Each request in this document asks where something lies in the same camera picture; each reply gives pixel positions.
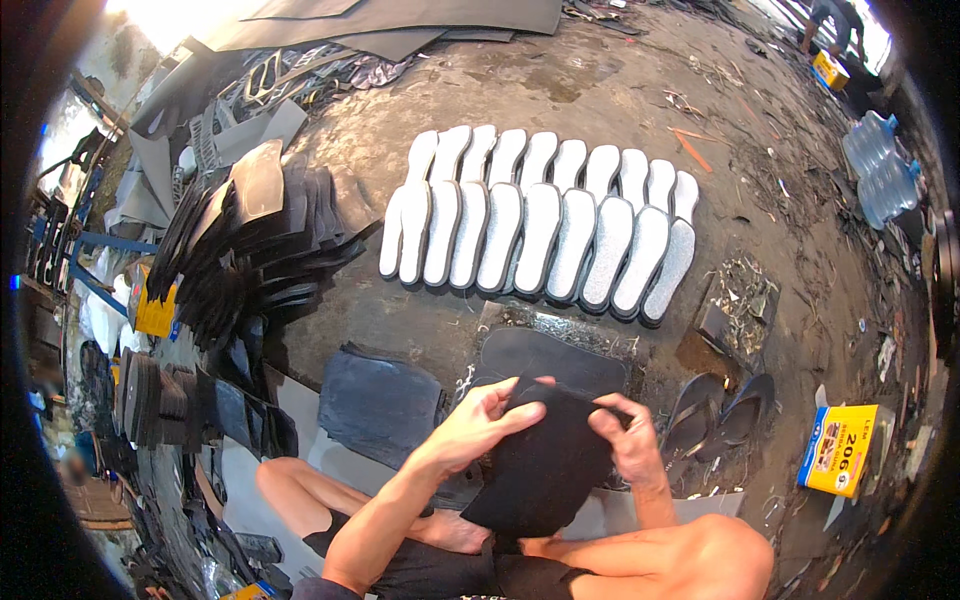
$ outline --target concrete floor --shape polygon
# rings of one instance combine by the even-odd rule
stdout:
[[[814,392],[823,383],[834,405],[876,400],[897,411],[900,405],[901,387],[890,379],[881,387],[874,364],[879,331],[892,328],[892,315],[871,299],[876,282],[870,257],[849,245],[834,216],[834,201],[840,197],[828,172],[843,168],[839,140],[847,124],[812,78],[774,50],[768,50],[769,58],[753,54],[739,30],[678,11],[634,11],[633,23],[649,35],[626,39],[563,19],[553,37],[430,47],[430,58],[395,84],[355,93],[311,120],[292,151],[309,153],[315,165],[352,168],[381,214],[406,176],[414,136],[464,123],[493,123],[499,131],[549,130],[560,139],[584,139],[590,148],[635,147],[694,175],[700,184],[696,256],[660,329],[543,302],[538,310],[638,336],[651,356],[642,392],[634,399],[655,412],[666,411],[697,372],[716,371],[742,381],[745,373],[706,350],[689,328],[707,290],[706,275],[728,244],[753,254],[782,291],[765,352],[782,412],[768,415],[749,447],[728,452],[716,471],[691,469],[674,494],[706,495],[714,486],[732,492],[742,486],[746,499],[740,516],[778,550],[771,589],[812,559],[800,592],[812,591],[840,548],[876,531],[892,493],[885,484],[821,533],[832,496],[795,484],[813,421]],[[742,73],[744,85],[718,76],[721,70],[738,80]],[[680,113],[664,99],[664,90],[685,94],[706,118]],[[668,127],[726,141],[689,139],[712,173]],[[789,200],[777,179],[783,180]],[[472,360],[476,324],[488,298],[473,291],[407,290],[396,281],[385,282],[376,269],[379,249],[377,230],[368,250],[333,277],[315,313],[274,328],[265,351],[268,360],[319,389],[325,360],[351,340],[408,356],[452,391]],[[921,297],[909,282],[902,289],[887,284],[884,289],[904,308],[905,330],[916,342],[911,348],[924,348],[925,334],[916,333],[925,329]],[[862,334],[857,326],[861,318],[868,324]],[[922,352],[908,350],[904,372],[913,372]],[[849,579],[849,586],[858,571],[844,567],[838,579]],[[842,582],[832,585],[837,586],[835,595],[846,589]]]

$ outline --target knee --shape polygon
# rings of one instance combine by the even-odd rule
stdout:
[[[762,597],[773,571],[770,543],[739,518],[706,515],[694,523],[701,530],[703,568],[717,575],[715,582],[723,590],[714,597]]]
[[[254,476],[256,486],[261,492],[274,488],[279,479],[291,476],[293,469],[297,467],[299,462],[301,462],[299,458],[281,456],[260,463]]]

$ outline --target black shorts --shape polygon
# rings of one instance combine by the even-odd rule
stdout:
[[[333,522],[326,531],[303,541],[322,557],[333,537],[349,520],[330,511]],[[481,554],[458,554],[415,540],[404,540],[370,589],[384,600],[423,600],[493,595],[513,600],[572,600],[570,582],[590,573],[549,559],[516,554],[493,554],[488,540]]]

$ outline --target plastic water bottle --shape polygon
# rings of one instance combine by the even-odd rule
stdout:
[[[883,229],[884,223],[917,206],[919,176],[920,163],[914,160],[908,165],[897,153],[891,153],[860,180],[856,195],[870,227]]]
[[[894,128],[897,123],[897,117],[892,114],[889,119],[884,119],[868,110],[860,122],[853,126],[852,131],[844,135],[843,152],[861,179],[867,177],[884,158],[896,151]]]

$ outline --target black flip-flop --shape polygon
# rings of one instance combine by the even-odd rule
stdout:
[[[774,400],[774,391],[774,378],[769,373],[751,377],[733,402],[720,412],[716,429],[696,453],[697,460],[712,461],[725,450],[750,440],[763,405]]]
[[[660,457],[671,485],[680,479],[690,457],[711,439],[723,395],[723,379],[705,372],[691,379],[677,396],[660,444]]]

